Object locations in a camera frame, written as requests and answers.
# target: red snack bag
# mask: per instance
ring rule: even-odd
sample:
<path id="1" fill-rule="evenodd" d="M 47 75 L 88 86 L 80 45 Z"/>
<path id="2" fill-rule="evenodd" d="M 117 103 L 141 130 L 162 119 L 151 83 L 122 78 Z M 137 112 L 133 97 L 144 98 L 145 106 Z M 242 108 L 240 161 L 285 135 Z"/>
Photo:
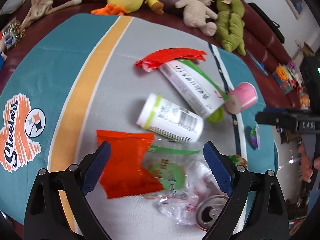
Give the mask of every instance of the red snack bag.
<path id="1" fill-rule="evenodd" d="M 171 49 L 161 49 L 154 53 L 149 54 L 142 60 L 135 63 L 136 67 L 143 67 L 145 71 L 152 71 L 160 67 L 163 63 L 168 62 L 176 58 L 197 58 L 205 61 L 203 55 L 207 55 L 205 51 L 189 49 L 189 48 L 171 48 Z"/>
<path id="2" fill-rule="evenodd" d="M 153 140 L 153 133 L 97 130 L 98 144 L 108 141 L 111 145 L 110 159 L 100 176 L 100 184 L 108 198 L 163 190 L 162 184 L 141 166 Z"/>

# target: white box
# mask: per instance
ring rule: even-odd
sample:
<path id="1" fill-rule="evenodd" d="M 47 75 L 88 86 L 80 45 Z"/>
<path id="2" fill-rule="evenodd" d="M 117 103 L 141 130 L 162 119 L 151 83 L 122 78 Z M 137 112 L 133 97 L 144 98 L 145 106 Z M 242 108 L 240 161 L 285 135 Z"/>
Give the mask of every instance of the white box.
<path id="1" fill-rule="evenodd" d="M 224 104 L 225 92 L 191 60 L 171 60 L 159 69 L 203 119 Z"/>

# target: white wall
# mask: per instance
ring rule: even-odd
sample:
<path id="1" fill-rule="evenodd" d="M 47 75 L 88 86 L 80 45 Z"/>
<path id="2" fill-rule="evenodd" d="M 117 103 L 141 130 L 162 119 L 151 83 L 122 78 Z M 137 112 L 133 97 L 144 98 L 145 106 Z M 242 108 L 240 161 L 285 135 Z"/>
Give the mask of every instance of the white wall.
<path id="1" fill-rule="evenodd" d="M 314 50 L 320 45 L 320 28 L 308 7 L 297 20 L 285 0 L 245 1 L 256 3 L 271 20 L 280 25 L 280 31 L 285 38 L 284 47 L 291 57 L 298 50 L 295 40 L 300 43 L 307 42 Z"/>

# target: floor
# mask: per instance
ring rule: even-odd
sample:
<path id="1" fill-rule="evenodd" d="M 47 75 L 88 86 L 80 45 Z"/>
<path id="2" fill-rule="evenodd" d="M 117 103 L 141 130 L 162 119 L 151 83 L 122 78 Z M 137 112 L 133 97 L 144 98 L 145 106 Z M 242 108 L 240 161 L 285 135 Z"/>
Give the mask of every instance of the floor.
<path id="1" fill-rule="evenodd" d="M 276 128 L 272 127 L 272 131 L 279 155 L 277 177 L 284 199 L 290 199 L 291 203 L 296 203 L 301 186 L 301 167 L 297 143 L 290 142 L 288 144 L 280 144 L 280 135 L 276 131 Z"/>

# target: green circle label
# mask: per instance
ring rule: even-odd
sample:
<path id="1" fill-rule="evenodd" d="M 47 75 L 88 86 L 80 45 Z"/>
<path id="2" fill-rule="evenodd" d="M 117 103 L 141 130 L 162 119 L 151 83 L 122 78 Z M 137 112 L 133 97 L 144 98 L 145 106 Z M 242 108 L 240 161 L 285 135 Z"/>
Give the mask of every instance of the green circle label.
<path id="1" fill-rule="evenodd" d="M 151 165 L 148 171 L 161 182 L 164 190 L 176 190 L 184 187 L 185 172 L 175 163 L 162 160 Z"/>

